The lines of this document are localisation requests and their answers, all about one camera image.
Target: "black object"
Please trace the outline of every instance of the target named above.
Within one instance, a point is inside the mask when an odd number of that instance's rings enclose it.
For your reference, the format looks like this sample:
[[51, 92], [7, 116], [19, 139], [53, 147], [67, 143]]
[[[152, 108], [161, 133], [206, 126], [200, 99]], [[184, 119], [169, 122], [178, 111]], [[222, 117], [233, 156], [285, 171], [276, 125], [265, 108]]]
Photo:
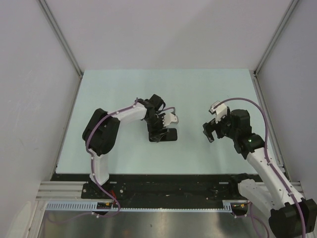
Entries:
[[239, 175], [233, 175], [229, 179], [229, 189], [232, 194], [232, 196], [237, 199], [237, 197], [241, 196], [239, 193], [238, 184], [241, 183], [241, 181], [246, 179], [252, 179], [252, 176], [249, 174], [239, 174]]
[[[139, 99], [138, 103], [143, 104], [147, 109], [144, 120], [148, 124], [150, 142], [177, 140], [177, 130], [175, 128], [165, 128], [163, 125], [165, 113], [159, 114], [159, 109], [161, 108], [161, 106], [163, 106], [163, 108], [165, 107], [165, 102], [161, 97], [153, 94], [150, 99]], [[108, 112], [100, 108], [95, 110], [82, 135], [82, 138], [86, 144], [92, 130], [95, 128], [97, 123], [107, 114]], [[109, 153], [109, 151], [114, 147], [119, 126], [119, 119], [113, 118], [111, 116], [108, 117], [97, 128], [89, 143], [89, 148], [94, 150], [98, 156]]]
[[165, 107], [165, 102], [161, 97], [153, 94], [150, 99], [139, 99], [138, 102], [147, 109], [144, 120], [148, 124], [150, 142], [177, 140], [177, 130], [175, 128], [165, 128], [163, 125], [165, 113], [160, 114], [159, 109], [161, 106]]
[[[297, 237], [302, 234], [301, 218], [295, 204], [285, 204], [279, 210], [271, 210], [271, 217], [268, 219], [269, 226], [277, 238]], [[302, 209], [306, 233], [314, 231], [317, 217], [317, 205], [312, 200], [299, 202]]]
[[216, 131], [218, 139], [224, 136], [233, 140], [234, 148], [238, 154], [247, 159], [248, 154], [254, 150], [264, 147], [262, 138], [252, 133], [250, 126], [250, 114], [247, 110], [233, 110], [227, 107], [227, 115], [216, 123], [215, 119], [203, 125], [204, 134], [210, 143], [214, 141], [212, 132]]
[[[110, 175], [102, 186], [115, 194], [123, 208], [208, 209], [223, 208], [223, 200], [246, 200], [232, 194], [233, 175]], [[251, 179], [261, 181], [258, 175]], [[88, 179], [82, 199], [107, 199]]]
[[[83, 133], [83, 140], [85, 143], [87, 143], [87, 140], [97, 123], [107, 114], [108, 112], [102, 110], [101, 108], [95, 110]], [[111, 116], [108, 117], [95, 131], [89, 143], [89, 148], [93, 149], [98, 156], [107, 154], [114, 146], [119, 126], [119, 119]]]

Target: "robotic arm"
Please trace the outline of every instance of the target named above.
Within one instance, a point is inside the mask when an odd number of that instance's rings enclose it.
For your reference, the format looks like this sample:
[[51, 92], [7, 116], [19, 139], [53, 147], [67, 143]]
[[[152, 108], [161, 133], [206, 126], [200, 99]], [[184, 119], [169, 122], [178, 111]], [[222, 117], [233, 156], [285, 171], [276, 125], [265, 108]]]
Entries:
[[[163, 99], [153, 94], [150, 99], [138, 99], [135, 105], [129, 109], [116, 111], [113, 116], [109, 116], [99, 125], [89, 142], [88, 148], [94, 155], [94, 175], [100, 185], [103, 185], [109, 179], [107, 153], [114, 147], [121, 124], [135, 120], [145, 120], [148, 126], [150, 142], [177, 140], [177, 130], [175, 128], [166, 128], [171, 123], [178, 123], [175, 109], [172, 113], [162, 113], [166, 110], [164, 107], [165, 102]], [[94, 112], [83, 133], [83, 140], [86, 144], [98, 122], [107, 115], [108, 112], [102, 109], [97, 109]], [[90, 178], [95, 182], [94, 175], [90, 174]]]
[[295, 237], [302, 233], [299, 211], [292, 197], [294, 196], [303, 212], [306, 233], [312, 232], [317, 216], [316, 203], [312, 199], [306, 200], [293, 188], [270, 154], [269, 161], [265, 159], [264, 141], [259, 135], [252, 133], [248, 111], [230, 111], [225, 104], [219, 103], [212, 104], [210, 108], [210, 113], [216, 117], [203, 125], [204, 134], [210, 143], [214, 141], [214, 131], [218, 138], [226, 136], [232, 139], [237, 153], [255, 168], [269, 192], [257, 187], [254, 180], [248, 179], [247, 174], [234, 178], [237, 184], [235, 190], [264, 213], [277, 238]]

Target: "purple cable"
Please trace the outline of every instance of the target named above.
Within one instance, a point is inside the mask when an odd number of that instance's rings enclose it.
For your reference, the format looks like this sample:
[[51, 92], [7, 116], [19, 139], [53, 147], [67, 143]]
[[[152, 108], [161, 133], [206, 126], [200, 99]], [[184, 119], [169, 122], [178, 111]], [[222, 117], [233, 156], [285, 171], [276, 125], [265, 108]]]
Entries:
[[[134, 101], [134, 104], [133, 104], [133, 105], [131, 105], [131, 106], [127, 107], [127, 108], [120, 109], [120, 110], [118, 110], [118, 111], [116, 111], [116, 112], [113, 112], [113, 113], [110, 113], [110, 114], [106, 115], [105, 117], [103, 117], [103, 118], [96, 124], [96, 126], [94, 127], [94, 129], [93, 129], [92, 132], [90, 133], [90, 135], [89, 135], [89, 137], [88, 137], [88, 140], [87, 140], [87, 143], [86, 143], [86, 151], [92, 156], [92, 158], [94, 157], [94, 154], [89, 151], [89, 144], [90, 144], [91, 139], [93, 138], [94, 133], [95, 133], [96, 130], [98, 129], [98, 127], [99, 127], [108, 117], [113, 116], [113, 115], [118, 114], [118, 113], [121, 113], [121, 112], [124, 112], [124, 111], [129, 110], [129, 109], [132, 109], [132, 108], [135, 107], [135, 105], [136, 105], [137, 103], [138, 103], [138, 98]], [[91, 171], [92, 171], [92, 174], [95, 173], [94, 160], [91, 161]], [[105, 215], [100, 215], [100, 216], [101, 216], [101, 217], [113, 217], [113, 216], [117, 215], [117, 214], [119, 213], [120, 209], [121, 209], [120, 203], [118, 202], [118, 200], [117, 200], [114, 196], [112, 196], [110, 193], [108, 193], [106, 190], [104, 190], [104, 189], [101, 187], [101, 185], [100, 185], [99, 182], [97, 181], [95, 175], [93, 175], [93, 178], [94, 178], [95, 183], [96, 183], [96, 185], [98, 186], [98, 188], [99, 188], [102, 192], [104, 192], [107, 196], [109, 196], [111, 199], [113, 199], [113, 200], [118, 204], [118, 210], [117, 210], [115, 213], [112, 213], [112, 214], [110, 214], [110, 215], [108, 215], [108, 213], [107, 213], [107, 214], [105, 214]]]
[[79, 215], [77, 215], [77, 216], [74, 216], [74, 217], [72, 217], [72, 218], [70, 218], [70, 219], [67, 219], [67, 220], [61, 221], [61, 222], [52, 221], [52, 220], [50, 219], [50, 217], [49, 217], [49, 214], [47, 214], [46, 219], [47, 219], [49, 222], [53, 223], [53, 224], [61, 225], [61, 224], [70, 222], [70, 221], [72, 221], [72, 220], [75, 220], [75, 219], [78, 218], [78, 217], [82, 217], [82, 216], [86, 216], [86, 215], [92, 215], [92, 212], [84, 212], [84, 213], [81, 213], [81, 214], [79, 214]]
[[[133, 104], [132, 106], [129, 106], [129, 107], [127, 107], [127, 108], [123, 108], [123, 109], [120, 109], [120, 110], [118, 110], [118, 111], [116, 111], [116, 112], [110, 113], [110, 114], [106, 115], [105, 117], [103, 117], [103, 118], [96, 124], [96, 126], [94, 127], [94, 129], [93, 129], [92, 132], [90, 133], [90, 135], [89, 135], [89, 137], [88, 137], [88, 140], [87, 140], [87, 144], [86, 144], [86, 151], [92, 156], [92, 158], [94, 157], [94, 154], [89, 151], [89, 144], [90, 144], [91, 138], [93, 137], [93, 135], [94, 135], [94, 133], [96, 132], [97, 128], [98, 128], [108, 117], [113, 116], [113, 115], [118, 114], [118, 113], [121, 113], [121, 112], [124, 112], [124, 111], [126, 111], [126, 110], [129, 110], [129, 109], [133, 108], [137, 103], [138, 103], [138, 98], [135, 100], [135, 102], [134, 102], [134, 104]], [[91, 170], [92, 170], [92, 174], [94, 174], [94, 173], [95, 173], [94, 160], [91, 160]], [[117, 210], [116, 212], [110, 213], [110, 214], [109, 214], [109, 213], [106, 213], [105, 215], [97, 214], [97, 217], [113, 217], [113, 216], [117, 215], [117, 214], [119, 213], [120, 209], [121, 209], [120, 203], [118, 202], [118, 200], [117, 200], [114, 196], [112, 196], [110, 193], [108, 193], [106, 190], [104, 190], [103, 187], [101, 187], [101, 185], [100, 185], [100, 184], [98, 183], [98, 181], [97, 181], [96, 176], [93, 176], [93, 177], [94, 177], [94, 180], [95, 180], [96, 185], [98, 186], [98, 188], [99, 188], [102, 192], [104, 192], [106, 195], [108, 195], [112, 200], [114, 200], [114, 201], [118, 204], [118, 210]], [[81, 213], [81, 214], [79, 214], [79, 215], [77, 215], [77, 216], [74, 216], [74, 217], [72, 217], [72, 218], [70, 218], [70, 219], [67, 219], [67, 220], [61, 221], [61, 222], [54, 222], [54, 221], [52, 221], [52, 220], [49, 218], [49, 215], [47, 215], [47, 220], [48, 220], [49, 222], [51, 222], [51, 223], [61, 225], [61, 224], [70, 222], [70, 221], [72, 221], [72, 220], [74, 220], [74, 219], [76, 219], [76, 218], [78, 218], [78, 217], [86, 216], [86, 215], [89, 215], [89, 214], [95, 215], [94, 212], [85, 212], [85, 213]]]
[[275, 174], [278, 176], [278, 178], [281, 180], [282, 184], [284, 185], [285, 189], [287, 190], [288, 193], [290, 193], [290, 196], [291, 198], [293, 199], [294, 203], [295, 203], [295, 206], [297, 207], [298, 209], [298, 213], [299, 213], [299, 216], [301, 218], [301, 223], [302, 223], [302, 238], [305, 238], [306, 236], [306, 225], [305, 225], [305, 220], [304, 220], [304, 215], [303, 215], [303, 212], [302, 212], [302, 209], [299, 205], [299, 203], [297, 202], [294, 194], [292, 193], [292, 190], [289, 188], [289, 186], [286, 184], [286, 182], [284, 181], [283, 177], [279, 174], [279, 172], [277, 171], [277, 169], [274, 167], [274, 165], [272, 163], [270, 163], [270, 160], [269, 160], [269, 156], [268, 156], [268, 152], [267, 152], [267, 138], [268, 138], [268, 126], [267, 126], [267, 118], [265, 116], [265, 112], [263, 111], [263, 109], [258, 105], [256, 104], [255, 102], [253, 102], [252, 100], [250, 99], [247, 99], [247, 98], [229, 98], [229, 99], [226, 99], [224, 101], [222, 101], [221, 103], [219, 103], [218, 105], [215, 106], [215, 109], [225, 103], [225, 102], [229, 102], [229, 101], [234, 101], [234, 100], [242, 100], [242, 101], [246, 101], [246, 102], [249, 102], [249, 103], [252, 103], [254, 106], [256, 106], [262, 116], [263, 116], [263, 119], [264, 119], [264, 125], [265, 125], [265, 139], [264, 139], [264, 154], [265, 154], [265, 159], [266, 161], [269, 163], [270, 167], [272, 168], [272, 170], [275, 172]]
[[267, 238], [269, 238], [268, 228], [267, 228], [267, 226], [265, 225], [265, 223], [264, 223], [259, 217], [257, 217], [257, 216], [252, 216], [252, 215], [247, 215], [247, 216], [236, 216], [236, 215], [235, 215], [235, 217], [236, 217], [236, 218], [251, 217], [251, 219], [252, 219], [252, 218], [256, 219], [259, 223], [261, 223], [262, 226], [264, 226], [264, 228], [265, 228], [265, 230], [266, 230]]

